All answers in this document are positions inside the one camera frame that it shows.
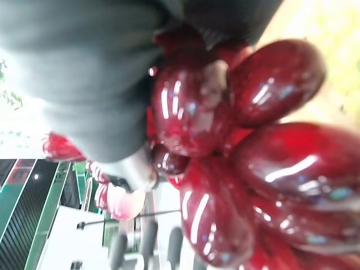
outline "person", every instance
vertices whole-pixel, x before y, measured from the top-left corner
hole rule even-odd
[[[254,44],[281,0],[0,1],[0,53],[13,90],[44,100],[58,134],[132,189],[156,174],[146,147],[154,32],[172,20]]]

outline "dark red balloon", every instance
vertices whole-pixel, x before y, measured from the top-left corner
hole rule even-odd
[[[323,212],[253,198],[257,221],[292,246],[320,254],[356,252],[360,246],[360,215]]]
[[[154,42],[164,48],[166,56],[184,48],[205,50],[205,42],[199,32],[186,24],[155,35]]]
[[[44,139],[43,152],[48,160],[59,161],[85,161],[83,154],[63,136],[50,132]]]
[[[164,145],[155,145],[151,151],[152,166],[165,176],[175,176],[185,171],[190,158],[171,153]]]
[[[303,270],[289,245],[278,237],[257,235],[253,256],[239,270]]]
[[[225,158],[228,158],[232,152],[232,150],[242,141],[244,140],[251,132],[252,129],[245,128],[235,128],[229,135],[225,138],[225,141],[221,145],[221,153]]]
[[[196,254],[215,267],[237,267],[254,247],[246,188],[221,158],[192,159],[180,187],[182,224]]]
[[[258,127],[301,107],[319,90],[326,66],[300,39],[271,43],[229,72],[232,104],[242,127]]]
[[[107,210],[107,185],[106,184],[99,184],[97,187],[95,196],[95,206],[102,210]]]
[[[304,270],[359,270],[360,262],[345,256],[323,256],[296,251]]]
[[[226,70],[210,53],[178,52],[155,78],[151,97],[158,139],[173,153],[206,156],[228,132]]]
[[[239,179],[264,197],[317,210],[358,210],[360,139],[327,125],[259,128],[231,157]]]
[[[211,51],[233,70],[252,54],[253,49],[245,42],[230,39],[216,44]]]

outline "balloon bunch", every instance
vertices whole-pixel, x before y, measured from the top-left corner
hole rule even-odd
[[[286,39],[207,50],[188,26],[155,42],[165,53],[152,73],[152,162],[180,191],[197,256],[241,270],[358,269],[340,255],[360,247],[360,139],[278,122],[319,91],[318,49]]]

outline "pink balloon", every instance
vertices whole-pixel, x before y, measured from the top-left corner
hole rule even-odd
[[[119,221],[128,221],[139,215],[145,202],[144,191],[127,193],[122,187],[109,183],[107,191],[108,211],[111,217]]]

